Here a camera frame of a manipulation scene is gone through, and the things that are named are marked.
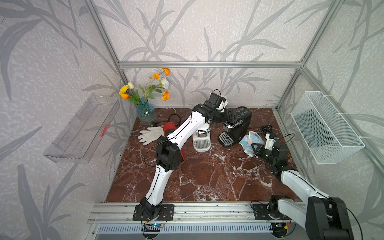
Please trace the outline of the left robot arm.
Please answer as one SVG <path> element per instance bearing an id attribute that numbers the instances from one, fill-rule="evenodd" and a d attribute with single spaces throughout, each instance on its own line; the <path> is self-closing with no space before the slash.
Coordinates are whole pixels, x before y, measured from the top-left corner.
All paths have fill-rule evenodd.
<path id="1" fill-rule="evenodd" d="M 228 101 L 225 99 L 215 104 L 205 101 L 204 104 L 196 105 L 179 128 L 165 137 L 158 138 L 154 179 L 149 191 L 140 201 L 141 219 L 150 221 L 159 216 L 168 180 L 172 172 L 184 161 L 183 145 L 204 124 L 227 123 L 230 119 L 227 105 Z"/>

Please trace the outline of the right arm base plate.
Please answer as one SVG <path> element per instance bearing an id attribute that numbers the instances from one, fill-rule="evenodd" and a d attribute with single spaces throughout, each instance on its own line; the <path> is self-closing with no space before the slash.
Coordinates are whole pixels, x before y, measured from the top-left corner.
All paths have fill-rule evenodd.
<path id="1" fill-rule="evenodd" d="M 255 220 L 285 221 L 289 219 L 279 211 L 270 210 L 268 203 L 251 202 L 251 209 L 254 212 Z"/>

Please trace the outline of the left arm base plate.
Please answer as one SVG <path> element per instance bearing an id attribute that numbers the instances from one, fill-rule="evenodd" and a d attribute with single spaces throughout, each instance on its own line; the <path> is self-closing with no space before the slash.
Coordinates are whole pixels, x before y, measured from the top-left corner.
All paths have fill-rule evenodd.
<path id="1" fill-rule="evenodd" d="M 163 204 L 156 207 L 151 205 L 135 206 L 133 221 L 172 221 L 174 218 L 175 205 Z"/>

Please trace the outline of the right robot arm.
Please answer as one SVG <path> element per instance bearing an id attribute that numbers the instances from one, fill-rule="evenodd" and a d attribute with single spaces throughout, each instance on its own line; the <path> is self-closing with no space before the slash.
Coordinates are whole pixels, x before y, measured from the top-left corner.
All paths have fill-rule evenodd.
<path id="1" fill-rule="evenodd" d="M 265 160 L 275 177 L 289 187 L 302 201 L 297 203 L 284 196 L 272 196 L 268 206 L 271 218 L 288 217 L 306 230 L 310 240 L 352 240 L 354 234 L 349 211 L 343 200 L 330 197 L 310 184 L 285 159 L 286 153 L 275 147 L 252 144 L 255 156 Z"/>

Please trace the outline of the blue pink patterned cloth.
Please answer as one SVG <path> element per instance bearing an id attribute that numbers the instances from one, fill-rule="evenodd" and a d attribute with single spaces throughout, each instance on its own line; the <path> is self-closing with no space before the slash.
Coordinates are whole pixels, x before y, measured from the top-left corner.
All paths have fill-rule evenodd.
<path id="1" fill-rule="evenodd" d="M 239 144 L 243 147 L 244 152 L 250 157 L 256 157 L 252 144 L 262 144 L 265 145 L 265 141 L 259 136 L 257 132 L 249 131 L 240 141 Z"/>

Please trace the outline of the black coffee machine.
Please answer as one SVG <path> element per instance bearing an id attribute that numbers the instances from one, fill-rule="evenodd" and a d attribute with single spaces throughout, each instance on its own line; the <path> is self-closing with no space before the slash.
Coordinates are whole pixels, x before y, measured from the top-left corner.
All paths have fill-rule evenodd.
<path id="1" fill-rule="evenodd" d="M 218 136 L 219 143 L 226 148 L 240 142 L 246 135 L 249 127 L 252 111 L 244 106 L 230 111 L 231 121 L 223 124 L 224 131 Z"/>

